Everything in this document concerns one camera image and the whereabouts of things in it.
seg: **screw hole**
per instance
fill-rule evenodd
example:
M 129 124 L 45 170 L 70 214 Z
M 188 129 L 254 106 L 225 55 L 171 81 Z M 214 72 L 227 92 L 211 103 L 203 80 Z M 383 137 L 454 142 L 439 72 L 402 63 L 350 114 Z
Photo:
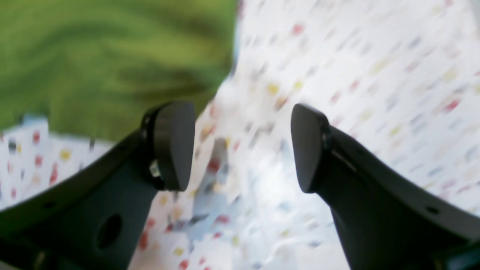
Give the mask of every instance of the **screw hole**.
M 121 231 L 121 217 L 119 215 L 113 215 L 103 223 L 100 227 L 100 231 L 97 235 L 97 246 L 100 249 L 109 247 L 115 242 L 120 235 Z
M 50 202 L 46 202 L 46 203 L 43 205 L 43 208 L 45 208 L 45 209 L 52 209 L 52 208 L 54 208 L 56 205 L 57 205 L 56 202 L 50 201 Z
M 432 213 L 434 215 L 440 214 L 440 211 L 437 208 L 431 207 L 431 206 L 427 206 L 427 211 L 429 211 L 430 213 Z

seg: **green fabric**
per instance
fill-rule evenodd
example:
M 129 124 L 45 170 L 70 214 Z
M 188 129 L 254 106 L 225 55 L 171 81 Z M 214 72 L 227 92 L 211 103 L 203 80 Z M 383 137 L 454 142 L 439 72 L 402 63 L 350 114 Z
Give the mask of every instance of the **green fabric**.
M 182 99 L 197 115 L 231 68 L 234 0 L 1 0 L 0 128 L 120 140 Z

